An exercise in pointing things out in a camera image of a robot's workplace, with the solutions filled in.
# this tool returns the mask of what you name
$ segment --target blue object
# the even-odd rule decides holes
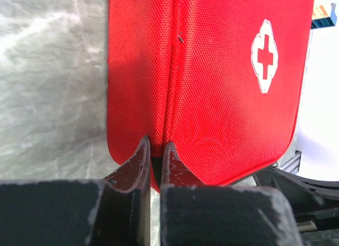
[[[311,29],[315,28],[327,28],[329,26],[335,26],[337,22],[337,15],[335,14],[335,4],[332,4],[332,10],[330,17],[323,19],[312,20]]]

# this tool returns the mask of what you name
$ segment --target red cross symbol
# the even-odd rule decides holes
[[[269,65],[273,65],[273,53],[269,51],[270,37],[265,34],[265,45],[264,49],[258,49],[258,62],[262,63],[264,67],[263,79],[267,79],[267,69]]]

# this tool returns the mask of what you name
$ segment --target black plastic part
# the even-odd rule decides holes
[[[157,183],[158,187],[161,184],[161,176],[163,170],[163,157],[151,157],[152,169],[155,182]]]
[[[296,174],[299,172],[300,168],[300,160],[301,160],[301,152],[296,151],[296,155],[289,159],[287,162],[284,164],[280,165],[280,169],[291,174]]]
[[[298,169],[300,157],[296,152],[288,161],[292,171]],[[302,233],[289,231],[295,240],[289,245],[298,245],[300,235],[305,245],[339,245],[339,182],[302,178],[273,167],[253,177],[258,186],[251,189],[207,187],[181,162],[175,145],[169,143],[161,184],[162,244],[279,245],[281,241],[276,238],[298,226]],[[273,188],[284,195],[278,206],[265,202],[267,196],[273,201]],[[289,210],[283,215],[288,221],[278,221],[279,208],[284,206]],[[260,223],[258,213],[269,222]]]
[[[262,187],[207,187],[165,149],[160,199],[162,245],[302,245],[282,193]]]
[[[106,179],[0,181],[0,245],[149,245],[150,149]]]

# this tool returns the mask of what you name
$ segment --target red first aid pouch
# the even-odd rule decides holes
[[[208,185],[277,161],[295,129],[313,2],[109,0],[113,159],[147,134],[152,157],[173,141]]]

